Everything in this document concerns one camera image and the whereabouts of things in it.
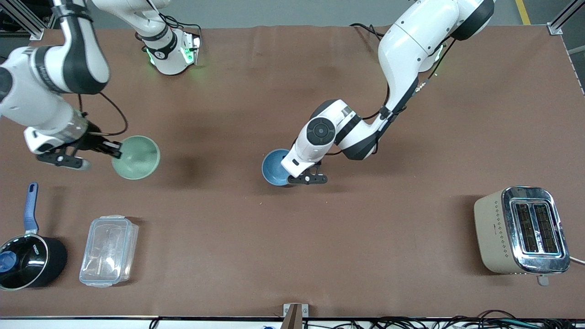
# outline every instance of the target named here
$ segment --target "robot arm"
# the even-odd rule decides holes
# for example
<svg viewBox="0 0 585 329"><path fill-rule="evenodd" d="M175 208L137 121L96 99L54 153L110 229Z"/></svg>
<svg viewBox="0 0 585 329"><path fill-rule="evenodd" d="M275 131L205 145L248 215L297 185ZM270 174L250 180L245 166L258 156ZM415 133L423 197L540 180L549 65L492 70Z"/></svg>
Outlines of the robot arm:
<svg viewBox="0 0 585 329"><path fill-rule="evenodd" d="M60 94L97 94L108 83L102 54L84 0L53 0L65 42L21 47L0 66L0 114L27 126L25 140L37 158L56 166L86 169L77 150L119 157L119 143L99 136L99 128ZM72 155L65 153L73 146Z"/></svg>
<svg viewBox="0 0 585 329"><path fill-rule="evenodd" d="M159 16L171 0L93 0L100 10L125 21L146 45L150 62L159 72L174 75L195 64L201 36L169 27Z"/></svg>
<svg viewBox="0 0 585 329"><path fill-rule="evenodd" d="M466 40L481 31L494 12L495 0L420 0L416 1L390 27L378 47L378 58L390 97L377 118L367 124L342 100L324 102L293 144L281 164L294 177L292 181L312 181L308 170L319 163L336 144L350 160L363 160L376 149L378 141L397 115L405 108L418 85L418 73L424 62L436 57L439 45L447 36ZM335 138L318 144L311 138L312 122L330 119L335 124Z"/></svg>

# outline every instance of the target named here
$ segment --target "blue cup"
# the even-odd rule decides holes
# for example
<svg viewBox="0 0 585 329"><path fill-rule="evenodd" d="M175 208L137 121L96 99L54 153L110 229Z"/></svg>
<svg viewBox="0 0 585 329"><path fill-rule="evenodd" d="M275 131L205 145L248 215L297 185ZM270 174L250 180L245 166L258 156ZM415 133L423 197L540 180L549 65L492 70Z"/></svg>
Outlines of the blue cup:
<svg viewBox="0 0 585 329"><path fill-rule="evenodd" d="M288 184L288 171L280 164L283 158L288 154L287 149L276 149L266 155L262 161L262 175L267 182L276 186L285 186Z"/></svg>

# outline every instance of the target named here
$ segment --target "clear plastic container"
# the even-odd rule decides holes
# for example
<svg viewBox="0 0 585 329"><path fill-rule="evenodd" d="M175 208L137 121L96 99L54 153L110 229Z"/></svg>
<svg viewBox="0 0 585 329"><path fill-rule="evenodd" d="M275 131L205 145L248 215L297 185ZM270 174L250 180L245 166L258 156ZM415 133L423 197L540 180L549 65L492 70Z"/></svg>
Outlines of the clear plastic container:
<svg viewBox="0 0 585 329"><path fill-rule="evenodd" d="M79 281L92 287L109 287L130 278L138 225L112 215L91 222Z"/></svg>

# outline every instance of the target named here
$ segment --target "table surface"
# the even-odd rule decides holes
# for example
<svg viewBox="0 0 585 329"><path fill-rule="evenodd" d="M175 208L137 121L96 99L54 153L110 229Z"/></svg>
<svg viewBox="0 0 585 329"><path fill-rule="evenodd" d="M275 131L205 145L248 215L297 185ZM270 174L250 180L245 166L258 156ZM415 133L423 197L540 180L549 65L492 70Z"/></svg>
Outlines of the table surface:
<svg viewBox="0 0 585 329"><path fill-rule="evenodd" d="M375 112L386 84L377 40L355 28L204 31L199 66L159 74L131 30L99 30L125 112L124 135L160 146L156 172L118 177L85 152L88 172L35 161L23 127L0 124L0 239L22 233L25 189L39 182L40 233L66 245L49 287L0 292L0 314L271 316L282 304L312 316L583 316L585 267L540 287L482 264L473 204L507 186L549 190L569 249L585 257L585 98L561 37L544 26L489 26L457 43L362 162L327 157L323 186L281 188L264 155L289 147L313 110L343 98ZM44 44L61 42L47 31ZM76 104L75 96L66 97ZM98 96L84 111L121 127ZM90 222L122 214L140 227L130 281L97 289L78 274Z"/></svg>

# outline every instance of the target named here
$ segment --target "pot handle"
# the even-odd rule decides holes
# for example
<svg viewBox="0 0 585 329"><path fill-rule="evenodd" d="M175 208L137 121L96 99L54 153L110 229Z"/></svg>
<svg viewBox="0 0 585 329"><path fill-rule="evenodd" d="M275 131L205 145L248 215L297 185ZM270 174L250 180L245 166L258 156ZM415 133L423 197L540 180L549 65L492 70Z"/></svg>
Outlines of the pot handle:
<svg viewBox="0 0 585 329"><path fill-rule="evenodd" d="M39 185L34 181L29 184L29 189L26 192L25 202L25 232L27 234L37 234L39 232L39 225L35 218L36 197L39 192Z"/></svg>

